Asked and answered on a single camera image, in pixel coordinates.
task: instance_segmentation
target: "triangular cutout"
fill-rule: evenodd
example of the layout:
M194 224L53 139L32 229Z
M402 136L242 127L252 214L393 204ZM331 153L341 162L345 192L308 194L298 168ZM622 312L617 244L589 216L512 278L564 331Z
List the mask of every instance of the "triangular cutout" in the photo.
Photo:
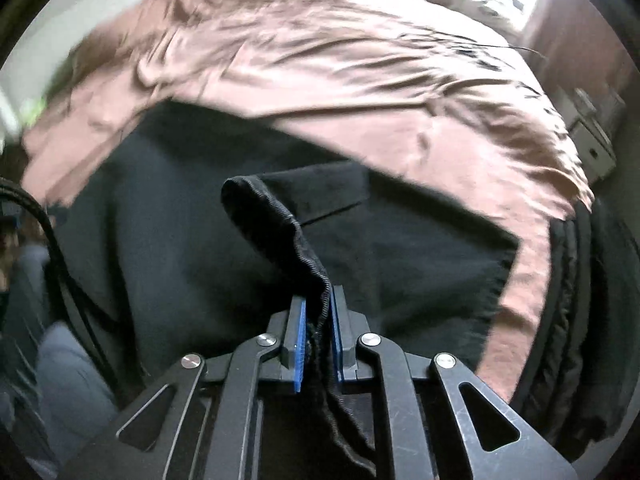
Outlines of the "triangular cutout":
M169 412L174 396L175 387L170 384L158 391L118 431L118 440L140 451L151 451L158 440L162 423Z
M494 451L519 439L520 432L470 383L460 384L460 394L482 449Z

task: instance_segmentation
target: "wrinkled sheet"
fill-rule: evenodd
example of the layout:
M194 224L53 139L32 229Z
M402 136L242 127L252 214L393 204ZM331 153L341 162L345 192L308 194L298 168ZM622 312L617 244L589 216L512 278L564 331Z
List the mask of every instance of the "wrinkled sheet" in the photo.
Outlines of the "wrinkled sheet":
M592 194L520 55L473 43L506 45L423 0L143 0L79 45L72 89L25 133L22 184L71 203L140 115L173 98L273 120L456 197L520 238L476 370L508 401L544 304L548 218Z

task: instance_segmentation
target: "gray pants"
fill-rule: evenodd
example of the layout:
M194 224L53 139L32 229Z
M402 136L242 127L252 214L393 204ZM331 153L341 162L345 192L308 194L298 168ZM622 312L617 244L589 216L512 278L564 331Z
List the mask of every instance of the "gray pants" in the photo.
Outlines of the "gray pants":
M55 471L115 416L113 395L63 322L52 324L44 247L23 248L14 265L0 344L0 416L18 448Z

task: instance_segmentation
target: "mattress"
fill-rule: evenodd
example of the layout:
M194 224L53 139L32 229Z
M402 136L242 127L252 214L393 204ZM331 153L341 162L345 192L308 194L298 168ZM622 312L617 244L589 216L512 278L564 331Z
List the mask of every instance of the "mattress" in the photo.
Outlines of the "mattress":
M173 98L269 120L515 234L476 370L510 400L542 314L548 219L593 195L562 119L499 34L425 0L143 0L71 60L70 84L24 134L22 184L43 203L73 202L140 115Z

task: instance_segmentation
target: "silver screw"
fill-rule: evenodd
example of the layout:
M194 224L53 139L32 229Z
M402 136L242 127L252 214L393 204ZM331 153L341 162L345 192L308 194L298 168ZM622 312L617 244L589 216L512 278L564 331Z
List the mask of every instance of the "silver screw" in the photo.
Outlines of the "silver screw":
M277 340L278 338L276 336L269 333L260 334L258 337L255 338L255 341L260 346L273 346L276 344Z
M187 354L180 361L182 368L197 368L201 362L202 359L197 354Z
M362 341L362 344L366 346L378 346L382 339L380 339L380 336L378 334L367 332L366 334L362 334L360 336L360 341Z
M453 368L456 365L456 358L451 354L436 355L436 364L441 368Z

